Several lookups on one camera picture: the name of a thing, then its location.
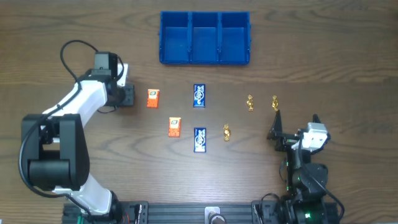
orange tic tac box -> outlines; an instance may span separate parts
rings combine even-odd
[[[159,106],[159,90],[148,90],[147,108],[157,108]]]
[[[180,137],[181,118],[169,118],[169,137]]]

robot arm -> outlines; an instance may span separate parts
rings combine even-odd
[[[57,105],[43,112],[51,114],[47,119],[39,123],[41,114],[28,114],[22,120],[22,139],[30,128],[36,127],[22,152],[21,175],[27,177],[31,186],[69,195],[68,198],[82,208],[83,214],[88,215],[87,210],[90,219],[100,222],[120,222],[123,207],[116,195],[103,188],[90,174],[83,128],[102,106],[133,104],[134,87],[126,84],[127,71],[128,64],[118,65],[117,55],[97,52],[91,74],[76,83]],[[54,142],[60,143],[59,151],[43,149],[44,144]]]

wooden surface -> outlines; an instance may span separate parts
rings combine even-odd
[[[159,63],[159,13],[250,11],[252,52],[245,67]],[[313,113],[332,140],[313,157],[329,167],[327,187],[345,205],[343,223],[398,221],[398,4],[394,0],[0,1],[0,219],[60,223],[64,199],[41,198],[17,171],[20,123],[71,89],[59,50],[82,39],[116,52],[132,68],[136,105],[96,113],[85,129],[91,173],[122,200],[250,202],[285,193],[284,158],[266,141],[277,95],[284,129]],[[93,52],[71,45],[77,73]],[[194,83],[206,83],[206,109],[192,108]],[[146,108],[160,89],[158,110]],[[254,95],[254,112],[246,108]],[[182,135],[168,138],[168,118]],[[229,123],[230,142],[223,141]],[[193,127],[207,127],[206,154],[193,153]]]

blue plastic bin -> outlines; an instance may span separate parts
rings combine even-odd
[[[159,60],[164,64],[246,65],[249,12],[160,13]]]

